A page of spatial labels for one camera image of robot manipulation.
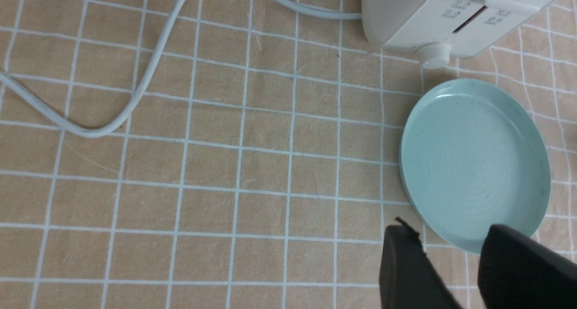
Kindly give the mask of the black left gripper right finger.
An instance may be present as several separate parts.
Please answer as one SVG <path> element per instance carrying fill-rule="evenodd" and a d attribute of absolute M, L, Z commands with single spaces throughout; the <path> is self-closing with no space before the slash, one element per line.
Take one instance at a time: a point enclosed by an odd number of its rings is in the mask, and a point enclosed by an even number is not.
<path fill-rule="evenodd" d="M 477 284 L 487 309 L 574 309 L 577 266 L 503 224 L 482 245 Z"/>

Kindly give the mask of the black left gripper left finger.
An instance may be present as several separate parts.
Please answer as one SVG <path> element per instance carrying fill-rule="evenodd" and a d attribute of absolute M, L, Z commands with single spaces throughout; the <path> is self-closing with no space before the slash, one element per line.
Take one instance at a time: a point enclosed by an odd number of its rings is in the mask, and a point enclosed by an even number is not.
<path fill-rule="evenodd" d="M 383 309 L 460 309 L 424 251 L 420 233 L 405 220 L 384 231 L 379 273 Z"/>

